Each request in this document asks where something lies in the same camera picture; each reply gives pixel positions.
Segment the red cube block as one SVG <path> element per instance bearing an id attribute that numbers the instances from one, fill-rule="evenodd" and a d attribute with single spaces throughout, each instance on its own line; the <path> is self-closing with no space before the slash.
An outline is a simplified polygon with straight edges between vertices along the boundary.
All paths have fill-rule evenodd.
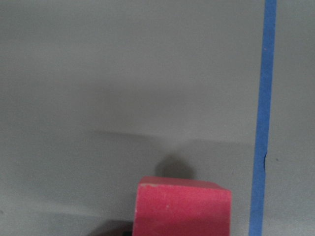
<path id="1" fill-rule="evenodd" d="M 134 236 L 228 236 L 232 193 L 207 181 L 143 177 L 137 187 Z"/>

